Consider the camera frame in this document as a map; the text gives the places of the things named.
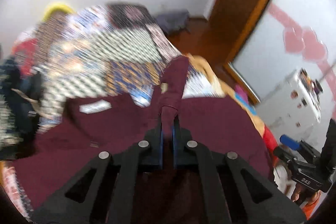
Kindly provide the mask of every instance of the pink heart decoration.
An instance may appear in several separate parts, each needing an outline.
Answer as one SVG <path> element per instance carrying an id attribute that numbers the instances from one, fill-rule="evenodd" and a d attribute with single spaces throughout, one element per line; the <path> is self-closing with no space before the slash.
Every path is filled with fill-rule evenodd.
<path id="1" fill-rule="evenodd" d="M 305 44 L 301 38 L 301 32 L 295 32 L 293 28 L 283 31 L 283 42 L 288 53 L 298 54 L 305 49 Z"/>
<path id="2" fill-rule="evenodd" d="M 327 47 L 321 41 L 318 41 L 316 33 L 312 29 L 304 29 L 302 39 L 305 44 L 305 49 L 302 53 L 304 60 L 320 62 L 327 59 Z"/>

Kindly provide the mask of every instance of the wooden floor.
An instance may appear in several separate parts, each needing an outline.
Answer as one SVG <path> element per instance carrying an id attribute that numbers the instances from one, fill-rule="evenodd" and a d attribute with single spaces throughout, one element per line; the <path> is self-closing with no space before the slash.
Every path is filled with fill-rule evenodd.
<path id="1" fill-rule="evenodd" d="M 218 33 L 204 19 L 190 19 L 187 29 L 189 32 L 184 30 L 167 38 L 183 54 L 204 57 L 217 77 L 234 87 L 236 82 L 221 65 L 234 43 L 235 37 L 226 35 L 232 32 L 225 32 L 223 29 Z"/>

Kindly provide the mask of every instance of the maroon shirt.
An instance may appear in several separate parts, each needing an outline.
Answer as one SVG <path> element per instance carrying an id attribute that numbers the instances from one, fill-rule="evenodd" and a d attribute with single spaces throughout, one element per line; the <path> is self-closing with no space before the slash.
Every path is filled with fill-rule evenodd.
<path id="1" fill-rule="evenodd" d="M 171 126 L 178 114 L 180 125 L 194 140 L 212 151 L 235 151 L 261 175 L 273 180 L 267 148 L 248 114 L 230 97 L 183 99 L 189 61 L 175 58 L 165 69 L 161 94 L 156 86 L 150 107 L 134 104 L 129 94 L 103 98 L 77 98 L 66 102 L 63 122 L 36 139 L 37 154 L 16 160 L 18 181 L 36 208 L 64 185 L 101 151 L 122 152 L 143 139 L 162 114 L 164 169 L 139 175 L 134 195 L 136 223 L 201 223 L 204 217 L 200 178 L 197 174 L 173 170 L 169 152 Z M 105 100 L 112 108 L 85 114 L 79 106 Z"/>

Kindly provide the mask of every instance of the clothing label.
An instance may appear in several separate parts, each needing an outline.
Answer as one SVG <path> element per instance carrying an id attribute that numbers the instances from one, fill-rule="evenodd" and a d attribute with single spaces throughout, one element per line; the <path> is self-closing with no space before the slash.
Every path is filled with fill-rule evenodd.
<path id="1" fill-rule="evenodd" d="M 111 103 L 109 103 L 105 100 L 100 100 L 100 101 L 92 103 L 92 104 L 79 106 L 79 111 L 83 112 L 83 113 L 86 113 L 86 114 L 91 114 L 91 113 L 102 112 L 102 111 L 108 110 L 110 108 L 112 108 Z"/>

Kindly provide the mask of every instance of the wooden door frame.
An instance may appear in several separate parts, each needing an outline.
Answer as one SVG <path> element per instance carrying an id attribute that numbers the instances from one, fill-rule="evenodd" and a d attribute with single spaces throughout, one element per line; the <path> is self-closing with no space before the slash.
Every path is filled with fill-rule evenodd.
<path id="1" fill-rule="evenodd" d="M 232 61 L 239 53 L 240 49 L 244 46 L 247 42 L 247 39 L 251 35 L 252 31 L 254 30 L 256 24 L 258 23 L 262 13 L 264 12 L 269 0 L 258 0 L 256 6 L 254 7 L 252 13 L 250 14 L 243 30 L 239 34 L 239 37 L 234 42 L 233 47 L 225 60 L 224 68 L 225 70 L 234 78 L 234 80 L 241 85 L 244 90 L 247 92 L 248 97 L 254 104 L 260 102 L 258 96 L 251 90 L 251 88 L 247 85 L 244 79 L 237 73 L 237 71 L 232 66 Z"/>

